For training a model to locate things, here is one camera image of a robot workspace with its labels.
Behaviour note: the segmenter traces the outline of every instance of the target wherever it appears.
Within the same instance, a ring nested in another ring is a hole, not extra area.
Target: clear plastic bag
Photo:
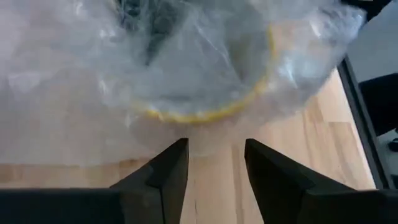
[[[363,16],[327,0],[3,0],[0,163],[243,141],[320,89]]]

